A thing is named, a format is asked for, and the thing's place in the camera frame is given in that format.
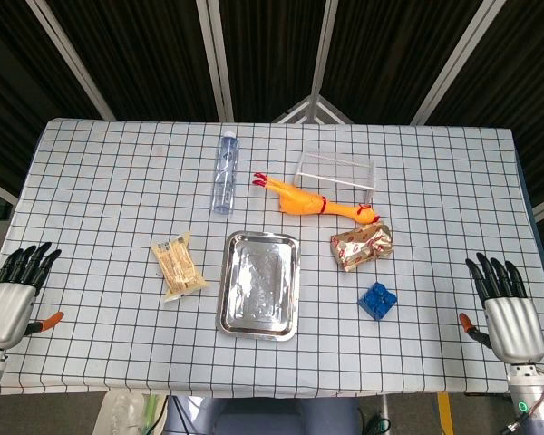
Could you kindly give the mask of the white folding screen frame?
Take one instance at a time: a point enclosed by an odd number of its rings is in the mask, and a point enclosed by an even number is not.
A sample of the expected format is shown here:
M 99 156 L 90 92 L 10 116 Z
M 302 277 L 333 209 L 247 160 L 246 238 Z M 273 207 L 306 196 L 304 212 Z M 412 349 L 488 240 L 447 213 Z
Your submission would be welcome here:
M 85 91 L 101 118 L 105 121 L 115 121 L 116 117 L 112 113 L 112 109 L 104 99 L 80 55 L 75 50 L 71 40 L 46 0 L 25 0 L 25 2 L 40 26 L 45 30 L 58 53 L 63 57 L 64 62 Z M 217 115 L 221 122 L 232 122 L 234 114 L 219 0 L 195 0 L 195 2 Z M 506 3 L 507 0 L 481 1 L 479 8 L 461 34 L 459 41 L 437 75 L 432 87 L 413 115 L 410 121 L 412 125 L 423 125 L 428 121 L 440 100 L 459 75 L 463 65 L 467 63 L 482 37 L 491 27 L 491 24 Z M 339 0 L 325 0 L 325 10 L 319 36 L 311 93 L 299 102 L 295 108 L 288 110 L 286 114 L 282 115 L 278 120 L 280 123 L 288 121 L 304 123 L 307 121 L 321 124 L 323 121 L 317 115 L 320 111 L 329 116 L 333 121 L 341 124 L 345 122 L 345 117 L 338 115 L 336 110 L 330 109 L 329 102 L 323 100 L 320 95 L 325 78 L 329 49 L 334 34 L 338 5 Z

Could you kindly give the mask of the clear plastic bag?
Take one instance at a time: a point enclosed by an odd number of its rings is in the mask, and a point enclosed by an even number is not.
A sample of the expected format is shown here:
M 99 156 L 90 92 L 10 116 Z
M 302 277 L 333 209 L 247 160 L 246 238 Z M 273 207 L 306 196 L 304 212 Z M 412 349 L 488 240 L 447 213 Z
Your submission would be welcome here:
M 157 420 L 158 399 L 140 392 L 108 391 L 92 435 L 146 435 Z

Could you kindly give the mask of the white grid checked tablecloth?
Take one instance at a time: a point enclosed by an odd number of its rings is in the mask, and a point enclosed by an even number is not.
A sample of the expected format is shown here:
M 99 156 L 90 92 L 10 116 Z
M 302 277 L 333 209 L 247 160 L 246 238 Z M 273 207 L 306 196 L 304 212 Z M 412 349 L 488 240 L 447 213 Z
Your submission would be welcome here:
M 54 120 L 2 248 L 60 251 L 0 392 L 504 392 L 467 260 L 544 268 L 508 130 Z M 544 370 L 544 358 L 540 362 Z

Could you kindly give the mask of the yellow rubber chicken toy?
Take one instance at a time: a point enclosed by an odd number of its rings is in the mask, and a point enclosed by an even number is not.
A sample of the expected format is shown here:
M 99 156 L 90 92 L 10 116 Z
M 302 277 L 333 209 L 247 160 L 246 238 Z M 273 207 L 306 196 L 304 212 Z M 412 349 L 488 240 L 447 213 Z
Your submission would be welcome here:
M 252 183 L 276 192 L 280 211 L 288 215 L 334 215 L 350 218 L 361 225 L 376 223 L 380 218 L 370 204 L 359 204 L 354 207 L 338 204 L 325 196 L 302 190 L 260 172 L 254 174 Z

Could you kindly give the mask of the yellow plastic snack packet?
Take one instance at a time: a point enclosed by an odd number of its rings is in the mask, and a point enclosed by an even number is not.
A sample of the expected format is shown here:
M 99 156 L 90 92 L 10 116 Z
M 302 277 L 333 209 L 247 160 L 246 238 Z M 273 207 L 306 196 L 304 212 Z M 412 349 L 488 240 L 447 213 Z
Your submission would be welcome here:
M 190 232 L 185 232 L 169 242 L 151 245 L 167 285 L 165 302 L 181 299 L 208 286 L 191 258 L 190 239 Z

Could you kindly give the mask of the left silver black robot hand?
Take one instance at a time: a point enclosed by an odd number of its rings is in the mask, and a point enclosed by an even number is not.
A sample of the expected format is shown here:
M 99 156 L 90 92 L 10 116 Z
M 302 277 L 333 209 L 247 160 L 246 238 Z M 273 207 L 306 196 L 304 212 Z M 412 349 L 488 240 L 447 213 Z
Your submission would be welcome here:
M 61 254 L 51 246 L 46 242 L 19 248 L 0 269 L 0 351 L 15 347 L 25 336 L 50 330 L 63 320 L 62 312 L 47 319 L 30 320 L 36 298 Z

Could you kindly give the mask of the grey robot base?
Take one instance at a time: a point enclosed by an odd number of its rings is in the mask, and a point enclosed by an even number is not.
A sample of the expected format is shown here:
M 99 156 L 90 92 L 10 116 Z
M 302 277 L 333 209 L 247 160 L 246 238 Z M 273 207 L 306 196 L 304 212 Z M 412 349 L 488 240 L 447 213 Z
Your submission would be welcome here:
M 356 398 L 201 398 L 168 403 L 162 435 L 359 435 Z

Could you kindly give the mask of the gold red wrapped snack pack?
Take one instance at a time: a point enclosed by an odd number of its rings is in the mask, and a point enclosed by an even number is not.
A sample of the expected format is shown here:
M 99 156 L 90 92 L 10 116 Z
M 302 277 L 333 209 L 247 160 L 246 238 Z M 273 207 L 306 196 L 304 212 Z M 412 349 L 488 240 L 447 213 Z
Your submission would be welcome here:
M 363 263 L 388 257 L 393 252 L 393 235 L 382 221 L 333 235 L 331 252 L 336 263 L 350 272 Z

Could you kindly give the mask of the stainless steel tray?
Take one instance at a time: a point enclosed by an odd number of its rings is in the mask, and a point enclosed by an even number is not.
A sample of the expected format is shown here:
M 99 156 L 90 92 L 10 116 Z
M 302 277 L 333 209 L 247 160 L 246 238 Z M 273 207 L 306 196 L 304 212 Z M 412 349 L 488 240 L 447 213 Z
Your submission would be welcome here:
M 300 245 L 294 237 L 237 231 L 226 240 L 216 326 L 240 338 L 285 342 L 296 333 Z

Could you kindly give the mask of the clear acrylic box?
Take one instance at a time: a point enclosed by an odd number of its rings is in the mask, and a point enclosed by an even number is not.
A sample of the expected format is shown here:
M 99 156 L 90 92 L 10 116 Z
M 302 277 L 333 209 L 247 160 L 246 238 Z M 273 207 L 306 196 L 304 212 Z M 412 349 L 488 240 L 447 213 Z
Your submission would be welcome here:
M 376 164 L 363 155 L 303 151 L 293 184 L 325 192 L 334 201 L 371 204 L 376 187 Z

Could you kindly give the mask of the clear plastic water bottle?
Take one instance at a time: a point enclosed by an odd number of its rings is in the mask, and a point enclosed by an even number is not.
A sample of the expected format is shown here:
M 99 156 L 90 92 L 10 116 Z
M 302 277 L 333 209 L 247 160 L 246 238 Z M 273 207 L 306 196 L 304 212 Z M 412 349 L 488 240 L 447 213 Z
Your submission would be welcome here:
M 238 151 L 236 134 L 225 131 L 217 147 L 211 199 L 212 211 L 221 215 L 228 215 L 233 208 Z

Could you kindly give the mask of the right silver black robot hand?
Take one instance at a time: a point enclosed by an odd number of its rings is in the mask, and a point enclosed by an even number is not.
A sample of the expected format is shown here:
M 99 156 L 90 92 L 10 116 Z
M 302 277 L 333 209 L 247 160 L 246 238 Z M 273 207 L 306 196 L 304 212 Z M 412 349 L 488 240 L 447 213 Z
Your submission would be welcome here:
M 467 314 L 459 314 L 464 332 L 491 349 L 506 364 L 532 364 L 544 358 L 544 336 L 535 305 L 518 268 L 478 252 L 467 258 L 474 287 L 484 310 L 488 331 L 482 332 Z

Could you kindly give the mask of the blue building block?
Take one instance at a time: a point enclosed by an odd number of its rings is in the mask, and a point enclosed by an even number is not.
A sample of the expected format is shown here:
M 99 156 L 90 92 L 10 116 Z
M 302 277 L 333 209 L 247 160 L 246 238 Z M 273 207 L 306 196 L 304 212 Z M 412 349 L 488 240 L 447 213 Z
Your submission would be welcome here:
M 357 304 L 375 321 L 380 321 L 397 304 L 397 296 L 383 284 L 375 282 L 359 298 Z

